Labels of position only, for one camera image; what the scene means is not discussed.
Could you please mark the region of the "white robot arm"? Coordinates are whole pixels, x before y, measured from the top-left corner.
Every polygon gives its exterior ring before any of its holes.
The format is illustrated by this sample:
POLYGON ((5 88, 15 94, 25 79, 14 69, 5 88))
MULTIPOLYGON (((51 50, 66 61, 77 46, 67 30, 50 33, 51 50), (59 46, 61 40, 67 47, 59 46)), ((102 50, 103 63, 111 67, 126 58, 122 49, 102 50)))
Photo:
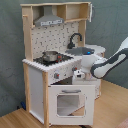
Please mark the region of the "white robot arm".
POLYGON ((81 68, 73 74, 73 84, 92 83, 103 78, 113 68, 128 59, 128 37, 121 43, 119 49, 108 59, 95 53, 86 52, 82 56, 81 68))

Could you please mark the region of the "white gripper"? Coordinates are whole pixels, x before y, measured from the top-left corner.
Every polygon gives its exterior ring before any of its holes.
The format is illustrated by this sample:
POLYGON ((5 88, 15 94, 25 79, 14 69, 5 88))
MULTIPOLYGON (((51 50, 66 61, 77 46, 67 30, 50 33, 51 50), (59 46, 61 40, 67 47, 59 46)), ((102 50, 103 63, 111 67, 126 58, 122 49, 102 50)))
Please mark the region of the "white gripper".
POLYGON ((72 77, 73 84, 83 84, 86 81, 86 75, 81 70, 76 70, 72 77))

